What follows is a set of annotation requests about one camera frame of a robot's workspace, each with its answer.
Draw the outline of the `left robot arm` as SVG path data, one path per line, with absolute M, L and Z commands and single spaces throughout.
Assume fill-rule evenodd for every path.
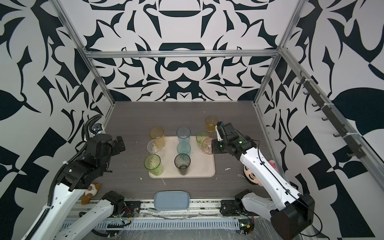
M 47 204 L 23 239 L 81 240 L 104 219 L 119 215 L 125 205 L 124 197 L 110 191 L 72 225 L 61 229 L 71 209 L 91 183 L 109 171 L 111 157 L 125 149 L 121 136 L 114 139 L 108 134 L 98 134 L 89 138 L 83 149 L 57 172 Z

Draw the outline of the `pink plastic cup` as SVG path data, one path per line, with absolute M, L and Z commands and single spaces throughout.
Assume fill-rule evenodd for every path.
M 205 154 L 212 155 L 213 154 L 213 138 L 206 138 L 202 143 L 202 151 Z

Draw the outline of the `beige plastic tray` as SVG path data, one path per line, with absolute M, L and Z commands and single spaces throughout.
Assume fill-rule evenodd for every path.
M 177 137 L 165 137 L 166 147 L 161 155 L 163 172 L 159 176 L 149 172 L 152 179 L 180 179 L 180 178 L 211 178 L 215 175 L 215 160 L 213 155 L 202 153 L 196 141 L 191 142 L 191 165 L 186 175 L 182 175 L 174 164 L 177 156 Z

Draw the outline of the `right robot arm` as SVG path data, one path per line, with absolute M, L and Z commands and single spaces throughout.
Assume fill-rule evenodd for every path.
M 283 240 L 292 240 L 314 222 L 315 200 L 292 187 L 262 155 L 257 144 L 246 135 L 240 136 L 230 123 L 218 122 L 213 154 L 228 153 L 246 166 L 270 195 L 270 200 L 253 192 L 240 194 L 240 206 L 269 220 Z

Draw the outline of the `tall green plastic cup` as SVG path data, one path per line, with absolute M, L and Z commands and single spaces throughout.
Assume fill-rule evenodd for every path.
M 154 176 L 160 176 L 163 173 L 163 166 L 159 155 L 148 155 L 144 160 L 144 166 Z

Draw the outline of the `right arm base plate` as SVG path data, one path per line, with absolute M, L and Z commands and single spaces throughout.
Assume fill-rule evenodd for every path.
M 225 217 L 237 216 L 240 214 L 244 214 L 246 216 L 258 216 L 255 213 L 247 211 L 243 204 L 241 204 L 238 200 L 221 200 L 220 213 Z

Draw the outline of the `small green plastic cup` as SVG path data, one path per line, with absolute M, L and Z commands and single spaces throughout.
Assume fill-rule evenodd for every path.
M 204 140 L 209 138 L 209 137 L 210 137 L 209 133 L 207 133 L 207 132 L 199 132 L 196 135 L 197 146 L 199 148 L 201 148 Z

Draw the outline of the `grey smoked plastic cup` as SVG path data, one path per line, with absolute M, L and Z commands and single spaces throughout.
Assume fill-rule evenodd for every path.
M 188 154 L 178 154 L 175 157 L 174 164 L 179 173 L 185 176 L 188 173 L 189 166 L 191 164 L 191 158 Z

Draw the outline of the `yellow plastic cup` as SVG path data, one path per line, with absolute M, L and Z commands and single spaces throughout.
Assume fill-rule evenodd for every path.
M 214 117 L 214 116 L 206 117 L 205 123 L 206 123 L 206 130 L 209 133 L 212 133 L 212 132 L 216 131 L 216 125 L 218 123 L 218 119 L 216 117 Z

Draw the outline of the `blue clear plastic cup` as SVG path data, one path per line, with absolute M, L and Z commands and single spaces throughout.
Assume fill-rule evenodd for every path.
M 190 142 L 190 137 L 191 137 L 190 128 L 188 128 L 186 126 L 179 127 L 177 129 L 176 134 L 177 134 L 179 143 L 183 143 L 183 142 L 189 143 Z

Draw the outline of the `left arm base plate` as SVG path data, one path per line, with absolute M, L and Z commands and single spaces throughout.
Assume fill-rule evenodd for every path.
M 122 218 L 132 218 L 140 213 L 141 204 L 141 201 L 124 201 L 118 215 Z

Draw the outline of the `teal frosted plastic cup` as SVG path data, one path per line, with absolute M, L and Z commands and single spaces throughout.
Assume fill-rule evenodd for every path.
M 191 145 L 188 142 L 180 142 L 177 145 L 177 152 L 178 152 L 178 154 L 186 154 L 186 155 L 190 156 L 191 149 L 192 149 Z

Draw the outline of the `amber plastic cup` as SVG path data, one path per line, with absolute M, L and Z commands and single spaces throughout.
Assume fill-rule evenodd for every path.
M 149 136 L 154 140 L 157 148 L 163 148 L 165 146 L 165 132 L 161 127 L 155 127 L 150 130 Z

